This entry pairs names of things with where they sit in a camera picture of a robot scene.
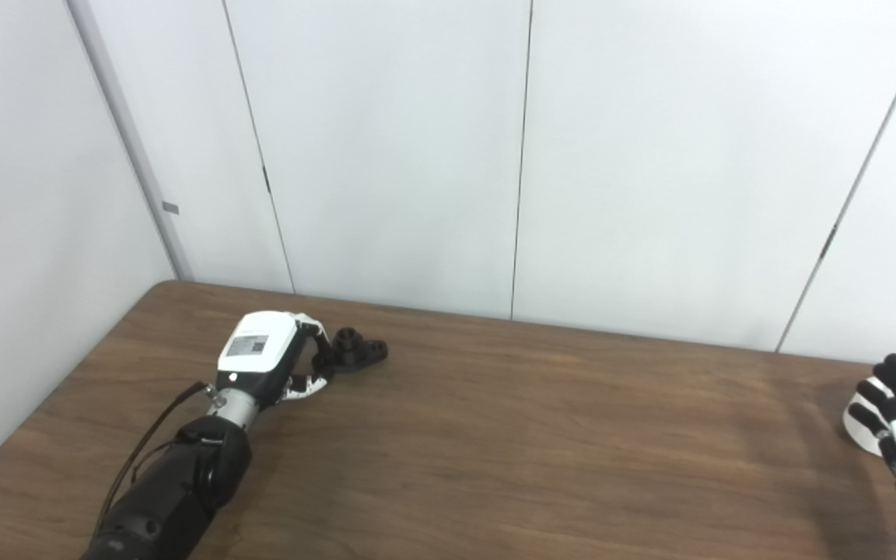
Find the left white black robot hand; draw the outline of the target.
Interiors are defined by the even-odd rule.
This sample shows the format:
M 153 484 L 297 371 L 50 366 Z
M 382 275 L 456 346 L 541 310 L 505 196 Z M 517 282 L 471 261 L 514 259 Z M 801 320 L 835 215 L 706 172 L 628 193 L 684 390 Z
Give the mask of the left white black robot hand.
M 296 362 L 309 341 L 317 345 L 317 358 L 331 350 L 323 324 L 306 314 L 259 311 L 242 316 L 218 358 L 216 390 L 242 391 L 259 411 L 313 396 L 333 375 L 316 366 L 308 380 L 294 380 Z

